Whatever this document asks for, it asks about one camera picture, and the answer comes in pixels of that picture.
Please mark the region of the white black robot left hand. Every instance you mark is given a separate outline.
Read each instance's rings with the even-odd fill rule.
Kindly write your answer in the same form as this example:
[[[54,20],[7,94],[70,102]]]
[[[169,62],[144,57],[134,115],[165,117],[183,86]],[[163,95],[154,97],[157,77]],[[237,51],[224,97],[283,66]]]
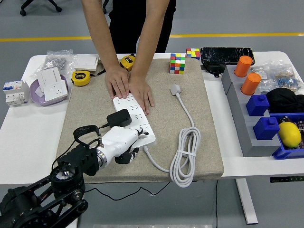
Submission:
[[[102,145],[96,149],[100,168],[106,167],[114,159],[118,164],[129,164],[139,152],[133,144],[141,135],[149,133],[143,129],[132,130],[129,128],[114,126],[102,137]]]

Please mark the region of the person's left hand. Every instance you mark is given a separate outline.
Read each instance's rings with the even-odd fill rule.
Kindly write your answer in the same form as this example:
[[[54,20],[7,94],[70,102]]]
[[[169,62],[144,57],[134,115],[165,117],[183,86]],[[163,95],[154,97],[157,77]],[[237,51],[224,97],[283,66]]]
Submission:
[[[150,113],[150,107],[154,107],[152,90],[144,77],[131,75],[129,79],[129,91],[142,108],[145,115]]]

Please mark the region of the person's right hand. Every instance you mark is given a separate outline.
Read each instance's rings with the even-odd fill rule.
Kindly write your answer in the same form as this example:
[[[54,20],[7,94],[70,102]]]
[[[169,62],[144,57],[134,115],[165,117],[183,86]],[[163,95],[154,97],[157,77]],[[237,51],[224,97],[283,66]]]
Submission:
[[[107,66],[105,82],[111,99],[126,98],[129,94],[129,74],[120,65]]]

